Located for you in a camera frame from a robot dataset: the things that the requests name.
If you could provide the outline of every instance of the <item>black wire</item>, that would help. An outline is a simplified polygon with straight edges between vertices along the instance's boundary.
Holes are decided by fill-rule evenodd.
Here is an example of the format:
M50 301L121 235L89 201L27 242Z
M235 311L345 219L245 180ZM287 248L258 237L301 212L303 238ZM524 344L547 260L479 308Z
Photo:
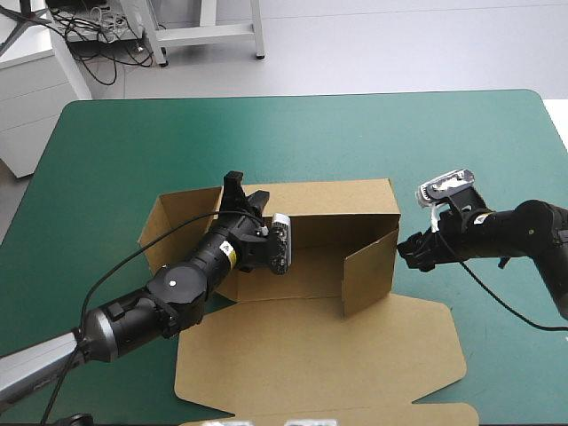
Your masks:
M130 52L130 50L126 46L124 46L122 43L119 43L119 45L124 49L124 51L132 59L132 62L117 59L115 54L114 54L114 51L112 51L112 50L111 50L112 56L108 56L107 54L105 54L102 51L102 48L100 47L100 45L105 44L106 46L108 46L111 43L110 43L110 40L107 37L107 34L105 33L104 28L102 28L99 24L97 24L93 21L85 20L85 19L82 19L82 18L76 18L75 17L76 14L77 14L77 10L75 10L73 15L69 18L69 17L66 17L66 16L62 16L59 13L59 11L52 12L53 19L55 21L57 21L60 25L65 27L64 33L60 33L56 28L53 28L53 27L48 26L46 24L40 23L40 25L43 25L44 27L47 27L47 28L55 31L59 36L61 36L65 40L66 45L69 48L69 50L71 51L74 59L83 64L83 66L85 67L85 70L89 73L89 75L97 83L105 85L105 86L111 86L114 83L116 83L116 80L118 78L118 70L117 70L116 64L122 64L122 65L126 65L126 66L137 66L137 67L144 67L144 68L150 68L154 64L154 55L146 46L144 39L141 38L141 37L138 37L136 35L136 33L132 30L132 28L130 27L130 23L127 20L125 20L125 22L126 22L126 25L128 27L128 30L134 35L134 38L137 41L137 43L142 43L145 50L148 52L147 56L142 60L138 60L137 58L135 58L132 55L132 53ZM91 32L93 32L96 35L96 37L97 37L96 43L99 44L99 49L94 54L82 55L72 47L72 42L69 40L69 36L71 34L76 34L81 40L83 40L85 42L90 41L87 37L85 37L83 34L81 34L81 32L77 31L77 28L83 29L83 30L85 30L85 29L90 30ZM121 36L118 35L115 31L112 31L112 34L116 37L116 41L123 42L123 40L121 39ZM111 78L110 81L107 81L107 82L102 81L100 78L98 78L95 75L95 73L92 71L92 69L86 63L87 61L89 61L91 59L97 58L98 56L103 57L105 59L109 59L113 62L113 77Z
M247 212L244 212L244 211L238 211L238 210L210 211L209 213L203 213L203 214L191 217L191 218L187 219L186 221L182 222L181 224L171 228L166 233L163 233L162 235L151 240L146 245L142 246L141 248L139 248L138 250L136 250L135 252L133 252L129 256L125 257L122 261L120 261L118 264L113 266L97 282L95 282L95 284L93 284L91 286L91 288L87 292L87 296L85 296L85 298L84 298L83 306L81 308L81 318L80 318L80 321L79 321L80 328L77 331L77 334L78 334L77 345L76 345L75 349L73 350L73 352L71 353L71 355L69 356L69 358L67 358L67 362L65 363L65 365L63 366L63 368L61 368L61 371L59 372L58 381L55 384L55 388L53 388L53 392L51 393L51 396L50 396L50 399L47 403L47 406L45 407L45 410L43 411L43 416L42 416L42 420L40 421L40 426L45 426L45 424L47 423L49 416L50 416L50 413L51 413L51 410L53 409L53 404L55 403L55 399L57 398L57 396L59 394L59 390L61 389L61 385L63 384L63 381L65 380L65 377L67 376L67 373L71 370L71 366L73 366L73 361L75 360L75 357L77 356L77 354L81 350L81 345L83 344L83 331L84 331L84 326L85 326L87 309L89 307L89 302L91 301L91 298L92 298L93 294L95 293L95 291L97 291L97 289L100 287L100 285L103 282L105 282L111 275L113 275L115 272L117 272L119 269L121 269L123 266L125 266L130 260L134 259L136 256L140 255L141 253L144 253L146 250L151 248L157 242L163 240L164 238L168 237L169 235L172 235L175 231L183 228L184 226L187 226L187 225L189 225L193 222L196 222L200 219L203 219L205 217L211 217L211 216L215 216L215 215L219 215L219 216L221 216L221 215L238 215L238 216L249 217L249 218L255 220L256 222L258 222L259 225L261 225L261 226L264 225L264 222L261 218L256 217L254 215L251 215L250 213L247 213Z
M503 300L500 297L498 297L489 287L487 287L486 284L484 284L484 282L481 279L479 279L479 277L473 271L471 271L471 269L465 264L465 262L460 260L460 258L455 254L454 250L449 246L449 244L447 243L447 241L444 238L444 236L442 235L442 233L436 233L436 235L444 243L444 245L446 246L446 249L450 253L450 255L452 255L454 257L454 259L461 265L461 267L463 269L465 269L465 271L471 276L471 278L473 278L475 280L475 282L477 284L479 284L479 286L481 286L481 288L483 290L485 290L487 292L487 294L489 296L491 296L495 302L500 304L507 311L509 311L510 313L515 315L517 318L522 320L525 324L528 324L529 326L534 327L534 328L541 330L541 331L568 331L568 327L566 327L566 326L549 327L549 326L542 326L541 324L537 324L536 322L531 321L530 319L526 318L525 315L523 315L522 313L511 308L508 304L503 302Z

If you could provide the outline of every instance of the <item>cardboard box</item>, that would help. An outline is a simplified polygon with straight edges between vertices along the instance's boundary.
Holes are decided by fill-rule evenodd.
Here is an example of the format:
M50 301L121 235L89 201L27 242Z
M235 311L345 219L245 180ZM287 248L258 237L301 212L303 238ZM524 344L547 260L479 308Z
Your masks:
M283 276L231 273L218 292L237 304L179 338L176 394L257 426L298 418L477 424L463 404L411 404L462 378L465 361L444 305L387 296L400 217L389 180L244 186L256 189L271 194L266 217L292 219L292 265ZM140 243L217 209L221 193L160 196ZM209 225L149 249L151 269L182 259Z

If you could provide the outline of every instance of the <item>gray floor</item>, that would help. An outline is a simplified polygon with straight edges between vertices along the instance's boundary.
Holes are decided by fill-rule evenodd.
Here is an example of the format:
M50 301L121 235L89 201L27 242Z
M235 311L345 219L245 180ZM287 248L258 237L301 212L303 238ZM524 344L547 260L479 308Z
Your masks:
M162 23L195 20L195 1L155 0ZM98 99L524 88L568 98L568 0L262 0L266 59L252 43L168 50L170 65L119 67ZM249 19L219 0L218 19ZM101 78L109 63L91 64ZM0 239L28 184L0 164Z

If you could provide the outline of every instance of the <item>black robotic arm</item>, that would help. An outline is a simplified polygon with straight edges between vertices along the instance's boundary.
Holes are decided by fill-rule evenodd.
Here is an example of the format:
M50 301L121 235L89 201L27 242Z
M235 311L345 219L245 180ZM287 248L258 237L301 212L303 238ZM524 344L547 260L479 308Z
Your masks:
M269 193L247 197L241 180L240 172L225 176L218 220L185 261L164 265L142 288L88 311L79 328L0 358L0 413L57 380L68 362L111 362L160 335L169 338L199 324L205 302L232 269L267 266L285 273L289 217L276 214L271 228L264 226Z
M568 320L568 210L530 200L509 211L492 211L473 187L469 170L454 170L422 184L416 197L431 208L431 227L398 245L409 268L475 257L530 257L560 314ZM439 214L441 207L449 209Z

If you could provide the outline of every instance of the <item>green table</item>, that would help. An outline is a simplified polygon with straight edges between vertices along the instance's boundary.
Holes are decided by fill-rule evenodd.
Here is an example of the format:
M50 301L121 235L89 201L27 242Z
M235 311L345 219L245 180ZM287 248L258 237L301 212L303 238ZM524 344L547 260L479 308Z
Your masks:
M243 170L247 183L389 177L405 238L429 224L417 185L463 167L494 209L531 198L568 206L568 153L530 91L73 103L0 247L0 352L76 324L89 285L137 247L158 193L219 185L228 170ZM521 312L563 323L530 261L505 271L497 260L471 264ZM94 302L149 277L139 258ZM469 372L427 401L468 402L482 422L568 417L565 335L528 328L456 265L425 274L398 260L395 291L454 312ZM213 415L175 397L176 348L157 340L114 364L74 371L52 418L90 412L97 422L179 423ZM2 421L39 420L47 394Z

